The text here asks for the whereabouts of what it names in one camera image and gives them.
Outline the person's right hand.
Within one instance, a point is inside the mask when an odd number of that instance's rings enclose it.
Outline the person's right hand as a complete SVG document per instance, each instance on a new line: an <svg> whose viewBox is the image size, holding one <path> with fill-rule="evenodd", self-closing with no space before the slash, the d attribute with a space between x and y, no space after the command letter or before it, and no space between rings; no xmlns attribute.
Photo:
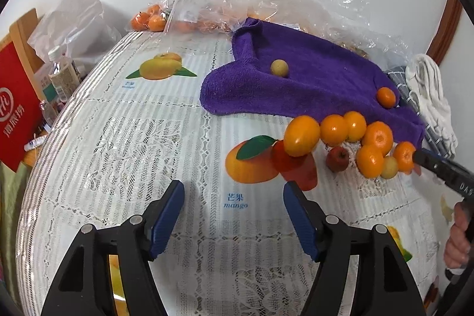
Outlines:
<svg viewBox="0 0 474 316"><path fill-rule="evenodd" d="M454 224L450 229L443 254L444 262L451 270L464 267L469 260L471 245L465 236L469 220L470 216L465 205L462 202L457 203L454 207Z"/></svg>

